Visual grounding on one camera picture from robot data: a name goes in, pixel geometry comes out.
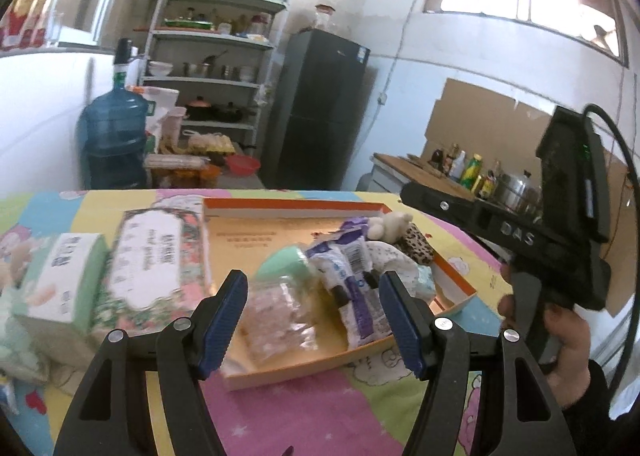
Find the person's right hand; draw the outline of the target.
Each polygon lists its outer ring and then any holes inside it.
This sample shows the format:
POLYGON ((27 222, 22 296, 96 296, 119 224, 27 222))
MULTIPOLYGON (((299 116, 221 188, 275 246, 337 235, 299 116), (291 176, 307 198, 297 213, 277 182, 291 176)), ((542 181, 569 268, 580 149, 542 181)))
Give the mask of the person's right hand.
POLYGON ((576 404, 590 386, 589 325, 571 309, 547 303, 544 307, 544 327, 560 343, 554 366, 547 372, 546 378, 556 402, 566 410, 576 404))

